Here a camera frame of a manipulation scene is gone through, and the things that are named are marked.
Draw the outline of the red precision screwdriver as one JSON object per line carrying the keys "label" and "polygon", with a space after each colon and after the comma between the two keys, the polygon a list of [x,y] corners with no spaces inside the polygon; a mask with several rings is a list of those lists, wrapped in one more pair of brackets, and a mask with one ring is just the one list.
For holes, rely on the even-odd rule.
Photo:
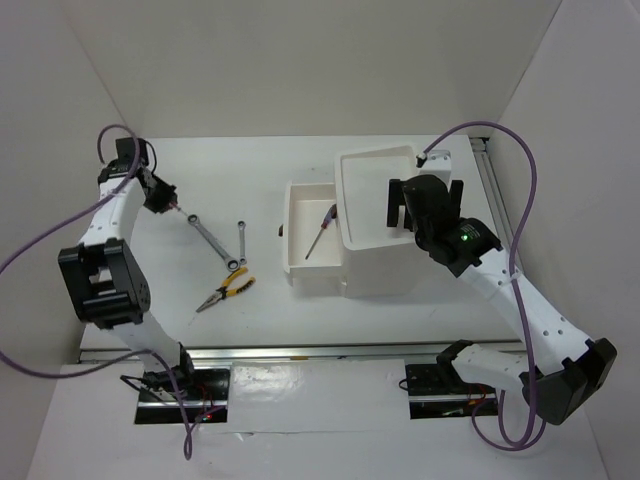
{"label": "red precision screwdriver", "polygon": [[171,203],[171,208],[185,217],[189,216],[177,203]]}

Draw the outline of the purple precision screwdriver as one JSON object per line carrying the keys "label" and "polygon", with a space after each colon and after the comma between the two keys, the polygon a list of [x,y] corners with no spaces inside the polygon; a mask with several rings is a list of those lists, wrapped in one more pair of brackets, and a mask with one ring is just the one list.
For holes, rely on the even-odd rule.
{"label": "purple precision screwdriver", "polygon": [[327,229],[327,227],[331,224],[331,222],[337,217],[337,205],[333,204],[328,211],[326,212],[326,214],[323,217],[323,220],[320,224],[319,227],[319,231],[316,235],[316,237],[314,238],[311,246],[309,247],[304,259],[308,260],[309,257],[311,256],[312,252],[314,251],[317,243],[319,242],[323,232]]}

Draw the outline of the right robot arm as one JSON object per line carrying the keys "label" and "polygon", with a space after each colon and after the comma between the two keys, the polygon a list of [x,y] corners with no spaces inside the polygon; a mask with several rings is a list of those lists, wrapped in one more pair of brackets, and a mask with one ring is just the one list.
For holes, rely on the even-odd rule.
{"label": "right robot arm", "polygon": [[448,392],[482,384],[519,393],[540,419],[560,425],[600,389],[617,351],[609,340],[593,340],[572,325],[510,264],[485,223],[461,216],[463,187],[434,175],[392,179],[387,225],[412,232],[416,245],[478,292],[533,357],[459,340],[437,357],[438,384]]}

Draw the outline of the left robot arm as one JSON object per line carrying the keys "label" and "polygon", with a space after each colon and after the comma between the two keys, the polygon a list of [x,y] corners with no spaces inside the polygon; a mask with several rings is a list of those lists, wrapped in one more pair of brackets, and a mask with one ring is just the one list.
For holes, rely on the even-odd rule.
{"label": "left robot arm", "polygon": [[196,390],[197,374],[182,344],[150,312],[151,288],[130,248],[143,208],[164,214],[177,204],[176,187],[149,166],[151,145],[131,137],[116,141],[117,157],[98,177],[106,202],[74,247],[59,252],[58,265],[77,317],[118,338],[142,357],[144,382],[176,399]]}

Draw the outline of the small ratchet wrench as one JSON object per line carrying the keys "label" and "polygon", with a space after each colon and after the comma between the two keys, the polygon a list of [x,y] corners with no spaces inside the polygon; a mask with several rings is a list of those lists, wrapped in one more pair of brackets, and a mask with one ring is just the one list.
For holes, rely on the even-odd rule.
{"label": "small ratchet wrench", "polygon": [[239,262],[241,265],[245,265],[247,263],[246,257],[246,223],[243,220],[237,222],[237,227],[239,231]]}

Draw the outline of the large ratchet wrench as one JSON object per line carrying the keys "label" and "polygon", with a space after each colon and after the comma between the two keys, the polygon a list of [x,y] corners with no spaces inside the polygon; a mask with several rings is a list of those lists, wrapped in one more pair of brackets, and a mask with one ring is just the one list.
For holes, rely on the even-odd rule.
{"label": "large ratchet wrench", "polygon": [[227,252],[218,239],[200,222],[200,218],[196,214],[189,214],[187,216],[187,222],[213,248],[217,255],[223,260],[224,265],[229,272],[235,272],[240,268],[239,260]]}

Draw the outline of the yellow black pliers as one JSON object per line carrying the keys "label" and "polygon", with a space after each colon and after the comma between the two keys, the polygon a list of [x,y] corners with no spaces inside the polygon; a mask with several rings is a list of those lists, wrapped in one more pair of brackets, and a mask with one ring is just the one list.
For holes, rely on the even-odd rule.
{"label": "yellow black pliers", "polygon": [[248,280],[239,287],[233,287],[232,283],[239,277],[248,273],[247,267],[241,267],[229,274],[221,283],[221,285],[196,309],[197,313],[216,305],[220,301],[240,295],[250,289],[255,283],[256,278],[250,276]]}

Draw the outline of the right aluminium rail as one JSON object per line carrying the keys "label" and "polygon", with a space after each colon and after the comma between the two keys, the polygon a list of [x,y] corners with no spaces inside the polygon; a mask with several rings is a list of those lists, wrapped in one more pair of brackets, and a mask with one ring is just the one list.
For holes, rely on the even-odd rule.
{"label": "right aluminium rail", "polygon": [[508,214],[488,151],[488,139],[485,137],[471,137],[470,144],[483,187],[488,196],[489,208],[494,217],[494,222],[501,227],[509,228],[510,222]]}

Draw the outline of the aluminium rail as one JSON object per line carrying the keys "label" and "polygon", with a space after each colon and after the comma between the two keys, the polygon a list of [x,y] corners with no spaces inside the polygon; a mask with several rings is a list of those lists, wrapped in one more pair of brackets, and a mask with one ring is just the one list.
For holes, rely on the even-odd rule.
{"label": "aluminium rail", "polygon": [[[521,352],[519,342],[480,342],[485,348],[502,352]],[[303,359],[355,359],[374,357],[427,357],[436,356],[449,346],[448,343],[392,343],[392,344],[336,344],[306,346],[245,346],[206,347],[187,349],[197,362],[303,360]],[[124,355],[121,349],[81,349],[78,363],[89,364],[111,360]]]}
{"label": "aluminium rail", "polygon": [[508,214],[488,151],[488,139],[485,137],[471,137],[470,144],[483,187],[488,196],[489,208],[494,217],[494,222],[501,227],[509,228],[510,222]]}

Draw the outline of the front aluminium rail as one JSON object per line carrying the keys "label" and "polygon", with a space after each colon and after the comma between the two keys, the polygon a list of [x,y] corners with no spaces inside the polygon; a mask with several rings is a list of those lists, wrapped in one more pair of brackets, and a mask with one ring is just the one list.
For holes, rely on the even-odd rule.
{"label": "front aluminium rail", "polygon": [[[519,342],[480,342],[485,348],[502,352],[521,352]],[[206,347],[187,349],[197,362],[303,360],[303,359],[355,359],[374,357],[427,357],[436,356],[449,346],[448,343],[392,343],[392,344],[336,344],[306,346],[245,346]],[[78,363],[89,364],[111,360],[124,355],[121,349],[81,349]]]}

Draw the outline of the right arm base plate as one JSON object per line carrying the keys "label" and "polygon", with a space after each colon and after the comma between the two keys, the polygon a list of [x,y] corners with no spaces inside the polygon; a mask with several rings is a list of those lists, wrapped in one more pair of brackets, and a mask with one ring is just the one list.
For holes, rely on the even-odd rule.
{"label": "right arm base plate", "polygon": [[471,417],[475,409],[477,416],[497,415],[492,387],[454,379],[437,364],[407,364],[398,387],[408,395],[412,420]]}

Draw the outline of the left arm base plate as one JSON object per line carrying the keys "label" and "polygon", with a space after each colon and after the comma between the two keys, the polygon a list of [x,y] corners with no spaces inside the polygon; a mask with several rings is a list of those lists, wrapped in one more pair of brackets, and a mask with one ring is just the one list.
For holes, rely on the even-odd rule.
{"label": "left arm base plate", "polygon": [[[200,419],[203,424],[226,423],[230,393],[229,366],[195,370],[195,385],[182,391],[189,423]],[[183,422],[173,392],[152,389],[144,377],[122,375],[120,380],[138,393],[134,423],[167,425]]]}

